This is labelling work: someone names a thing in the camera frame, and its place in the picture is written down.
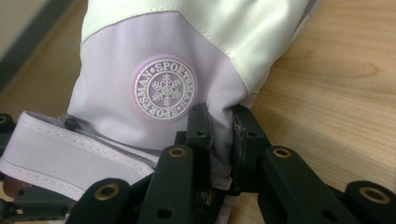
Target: snowflake logo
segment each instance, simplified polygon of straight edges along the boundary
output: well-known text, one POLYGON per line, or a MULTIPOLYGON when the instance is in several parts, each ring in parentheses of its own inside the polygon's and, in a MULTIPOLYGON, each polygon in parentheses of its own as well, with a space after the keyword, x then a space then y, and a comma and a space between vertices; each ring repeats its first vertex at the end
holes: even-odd
POLYGON ((153 81, 151 87, 156 91, 152 95, 152 101, 160 102, 166 106, 171 106, 172 101, 175 99, 181 99, 183 95, 178 89, 181 86, 180 79, 172 80, 169 74, 163 75, 163 80, 153 81))
POLYGON ((154 58, 135 72, 134 98, 149 119, 173 120, 187 114, 196 95, 191 67, 173 56, 154 58))

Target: white glove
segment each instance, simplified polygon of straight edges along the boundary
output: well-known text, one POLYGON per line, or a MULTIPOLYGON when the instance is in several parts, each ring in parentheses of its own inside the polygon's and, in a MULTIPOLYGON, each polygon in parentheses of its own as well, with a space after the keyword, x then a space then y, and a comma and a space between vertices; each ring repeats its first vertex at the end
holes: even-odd
POLYGON ((212 185, 228 189, 230 107, 253 104, 317 1, 90 1, 67 111, 80 128, 25 112, 0 170, 75 200, 106 177, 133 184, 186 130, 188 109, 206 103, 212 185))

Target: wooden surface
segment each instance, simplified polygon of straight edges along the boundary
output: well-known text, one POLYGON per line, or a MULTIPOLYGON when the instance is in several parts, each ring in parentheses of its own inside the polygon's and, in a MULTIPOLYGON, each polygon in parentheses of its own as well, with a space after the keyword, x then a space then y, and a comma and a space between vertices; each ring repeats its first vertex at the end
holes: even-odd
MULTIPOLYGON (((0 111, 59 116, 80 67, 78 1, 0 94, 0 111)), ((322 0, 274 65, 252 110, 274 145, 296 150, 327 184, 370 180, 396 192, 396 1, 322 0)), ((230 223, 263 223, 243 194, 230 223)))

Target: screw hole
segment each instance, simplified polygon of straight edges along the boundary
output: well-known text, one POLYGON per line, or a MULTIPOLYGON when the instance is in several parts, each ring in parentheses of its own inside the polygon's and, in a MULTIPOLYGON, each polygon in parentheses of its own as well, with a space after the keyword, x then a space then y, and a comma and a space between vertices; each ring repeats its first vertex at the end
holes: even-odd
POLYGON ((202 132, 196 132, 196 134, 197 134, 198 136, 200 136, 200 137, 204 137, 204 136, 205 136, 205 133, 202 133, 202 132))
POLYGON ((18 191, 18 196, 22 196, 25 193, 25 191, 23 189, 21 189, 20 191, 18 191))
POLYGON ((288 158, 291 156, 291 153, 283 148, 277 148, 274 151, 274 154, 280 158, 288 158))
POLYGON ((168 219, 172 215, 173 215, 172 211, 170 209, 168 209, 168 208, 160 208, 157 211, 157 217, 159 219, 168 219))
POLYGON ((171 155, 172 157, 182 157, 184 156, 184 154, 186 154, 186 150, 180 147, 172 148, 169 151, 169 155, 171 155))
POLYGON ((116 183, 103 185, 95 192, 95 199, 99 201, 106 201, 112 199, 120 192, 120 186, 116 183))
POLYGON ((338 222, 338 217, 334 212, 329 210, 322 210, 321 213, 323 217, 329 220, 330 222, 338 222))
POLYGON ((256 133, 247 133, 247 135, 249 135, 250 137, 256 137, 257 136, 256 133))
POLYGON ((371 187, 361 187, 359 193, 367 200, 373 203, 386 204, 390 203, 390 198, 379 189, 371 187))

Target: brass screw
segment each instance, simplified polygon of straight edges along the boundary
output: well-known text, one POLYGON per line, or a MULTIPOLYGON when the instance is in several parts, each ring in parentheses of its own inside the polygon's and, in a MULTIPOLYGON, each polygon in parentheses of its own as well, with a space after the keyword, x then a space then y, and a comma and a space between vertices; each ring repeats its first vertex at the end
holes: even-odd
POLYGON ((175 147, 169 150, 169 155, 171 155, 171 157, 182 157, 185 154, 186 154, 186 150, 184 150, 181 147, 175 147))
POLYGON ((364 198, 373 202, 380 204, 390 203, 390 198, 384 192, 379 189, 375 189, 372 187, 361 187, 359 188, 359 193, 363 195, 364 198))
POLYGON ((273 152, 276 156, 283 158, 283 159, 289 158, 291 156, 291 153, 283 148, 274 149, 273 152))
POLYGON ((120 186, 116 183, 103 185, 95 192, 95 199, 98 201, 106 201, 112 199, 120 192, 120 186))

